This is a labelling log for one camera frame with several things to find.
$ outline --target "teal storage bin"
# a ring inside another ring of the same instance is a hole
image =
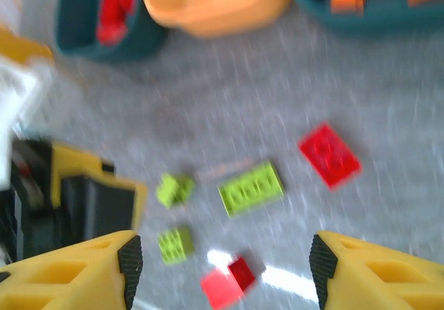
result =
[[[330,0],[296,0],[312,17],[337,33],[377,35],[444,25],[444,2],[409,7],[408,0],[367,0],[364,13],[332,14]]]
[[[104,45],[96,39],[101,0],[59,0],[56,45],[61,54],[102,62],[139,60],[153,55],[166,37],[143,0],[136,0],[133,15],[126,17],[128,32],[117,44]]]

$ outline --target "storage bin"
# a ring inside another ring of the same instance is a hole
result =
[[[341,34],[375,35],[444,24],[444,3],[430,1],[410,7],[408,0],[366,0],[364,13],[333,14],[330,0],[296,0],[319,22]]]
[[[166,31],[148,14],[143,0],[135,0],[126,17],[127,32],[116,44],[101,44],[96,38],[101,0],[59,0],[56,44],[61,54],[106,62],[138,60],[161,46]]]
[[[273,23],[291,0],[144,0],[154,20],[197,37],[240,33]]]

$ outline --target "lime green lego brick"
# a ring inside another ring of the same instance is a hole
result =
[[[222,184],[219,193],[229,217],[284,194],[282,183],[271,162]]]
[[[191,233],[187,227],[168,230],[159,235],[157,241],[165,264],[184,261],[194,252]]]
[[[157,187],[157,199],[166,207],[185,204],[192,191],[194,190],[194,181],[187,176],[174,177],[165,173],[162,175],[162,182]]]

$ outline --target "floor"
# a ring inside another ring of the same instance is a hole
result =
[[[19,31],[23,0],[0,0],[0,26]]]
[[[56,0],[24,0],[21,32],[53,44],[55,8]],[[443,49],[443,31],[342,40],[294,6],[272,27],[235,37],[199,41],[174,31],[139,64],[59,58],[87,86],[60,137],[150,187],[137,306],[209,309],[200,278],[249,250],[266,270],[233,309],[316,309],[308,254],[318,230],[444,263]],[[296,146],[323,121],[364,168],[334,193]],[[217,185],[268,159],[286,195],[228,218]],[[156,201],[163,172],[197,179],[186,207]],[[184,223],[196,254],[166,267],[156,235]]]

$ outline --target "dark red lego brick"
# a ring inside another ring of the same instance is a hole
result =
[[[242,291],[245,291],[255,281],[255,276],[242,257],[230,264],[228,270]]]
[[[330,189],[361,170],[358,159],[327,123],[303,139],[299,149]]]
[[[228,266],[227,273],[216,269],[204,276],[200,286],[213,310],[222,310],[240,301],[254,282],[255,277],[247,263],[239,258]]]

